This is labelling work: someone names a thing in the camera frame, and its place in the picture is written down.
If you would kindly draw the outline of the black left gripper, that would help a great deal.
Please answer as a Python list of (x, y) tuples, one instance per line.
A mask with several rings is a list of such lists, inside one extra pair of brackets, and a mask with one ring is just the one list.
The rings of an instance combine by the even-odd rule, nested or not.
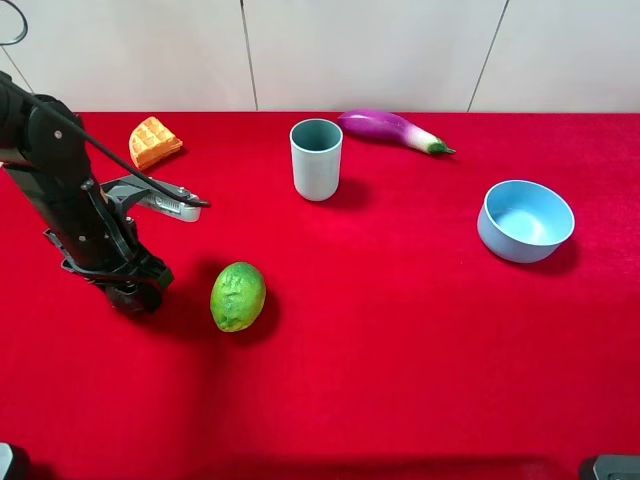
[(139, 289), (146, 313), (162, 303), (173, 281), (169, 267), (139, 242), (133, 223), (98, 192), (67, 192), (43, 201), (51, 241), (61, 248), (65, 267), (100, 286), (113, 308), (125, 307), (122, 291)]

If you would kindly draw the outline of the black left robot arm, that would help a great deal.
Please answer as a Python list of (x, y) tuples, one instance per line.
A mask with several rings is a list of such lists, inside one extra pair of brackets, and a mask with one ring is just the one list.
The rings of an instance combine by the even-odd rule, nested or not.
[(135, 176), (100, 184), (83, 129), (62, 102), (33, 96), (2, 74), (1, 162), (46, 223), (63, 269), (96, 286), (123, 313), (151, 313), (173, 274), (140, 242), (127, 212), (154, 190)]

